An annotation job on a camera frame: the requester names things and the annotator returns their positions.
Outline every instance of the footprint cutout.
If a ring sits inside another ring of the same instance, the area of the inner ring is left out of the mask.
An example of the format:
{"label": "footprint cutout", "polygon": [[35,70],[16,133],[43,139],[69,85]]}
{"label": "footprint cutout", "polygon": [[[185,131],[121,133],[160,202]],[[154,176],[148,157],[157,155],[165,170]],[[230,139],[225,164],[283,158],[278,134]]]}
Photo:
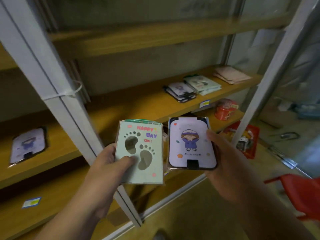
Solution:
{"label": "footprint cutout", "polygon": [[137,137],[129,136],[128,138],[126,138],[126,140],[124,142],[124,146],[130,154],[135,154],[137,152],[137,149],[136,149],[137,143],[138,143]]}
{"label": "footprint cutout", "polygon": [[147,149],[143,150],[140,152],[140,158],[141,158],[141,161],[138,164],[138,169],[140,169],[140,170],[147,169],[152,162],[152,153],[150,151],[148,151]]}

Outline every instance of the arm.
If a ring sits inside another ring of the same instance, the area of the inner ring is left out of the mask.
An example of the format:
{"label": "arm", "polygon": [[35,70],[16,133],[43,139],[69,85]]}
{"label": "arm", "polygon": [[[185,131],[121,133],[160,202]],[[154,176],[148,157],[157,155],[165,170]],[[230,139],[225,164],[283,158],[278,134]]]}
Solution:
{"label": "arm", "polygon": [[248,237],[253,239],[315,239],[274,196],[252,170],[247,159],[224,137],[207,131],[217,147],[218,167],[206,176],[236,209]]}
{"label": "arm", "polygon": [[77,193],[35,240],[91,238],[99,220],[108,213],[122,175],[135,161],[126,156],[114,162],[115,151],[115,144],[111,144],[97,156]]}

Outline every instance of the purple hat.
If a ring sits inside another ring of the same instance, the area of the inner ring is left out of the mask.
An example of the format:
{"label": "purple hat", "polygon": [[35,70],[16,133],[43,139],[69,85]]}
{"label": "purple hat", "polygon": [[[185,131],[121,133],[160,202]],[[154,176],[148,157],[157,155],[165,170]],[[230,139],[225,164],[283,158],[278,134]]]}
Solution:
{"label": "purple hat", "polygon": [[184,132],[182,132],[182,135],[198,135],[198,133],[195,132],[194,130],[187,129]]}

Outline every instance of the purple coat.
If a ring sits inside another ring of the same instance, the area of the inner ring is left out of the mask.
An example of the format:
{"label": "purple coat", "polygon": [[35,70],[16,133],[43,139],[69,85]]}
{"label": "purple coat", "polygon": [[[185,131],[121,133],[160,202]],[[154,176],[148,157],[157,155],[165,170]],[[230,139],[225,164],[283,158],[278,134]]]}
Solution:
{"label": "purple coat", "polygon": [[192,141],[189,141],[188,139],[183,138],[182,141],[184,141],[186,143],[186,148],[196,149],[197,148],[196,142],[199,141],[199,139],[195,138]]}

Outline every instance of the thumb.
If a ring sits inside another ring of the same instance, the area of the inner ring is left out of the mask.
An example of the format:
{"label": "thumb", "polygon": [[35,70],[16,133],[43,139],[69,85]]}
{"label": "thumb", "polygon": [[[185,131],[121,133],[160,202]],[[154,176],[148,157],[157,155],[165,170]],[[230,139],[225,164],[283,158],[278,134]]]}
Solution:
{"label": "thumb", "polygon": [[136,158],[134,156],[124,156],[120,160],[113,163],[115,168],[122,173],[124,173],[130,166],[132,166],[136,162]]}
{"label": "thumb", "polygon": [[225,149],[228,146],[230,146],[230,142],[226,140],[223,136],[216,134],[212,130],[208,129],[207,130],[207,137],[210,141],[215,143],[219,148]]}

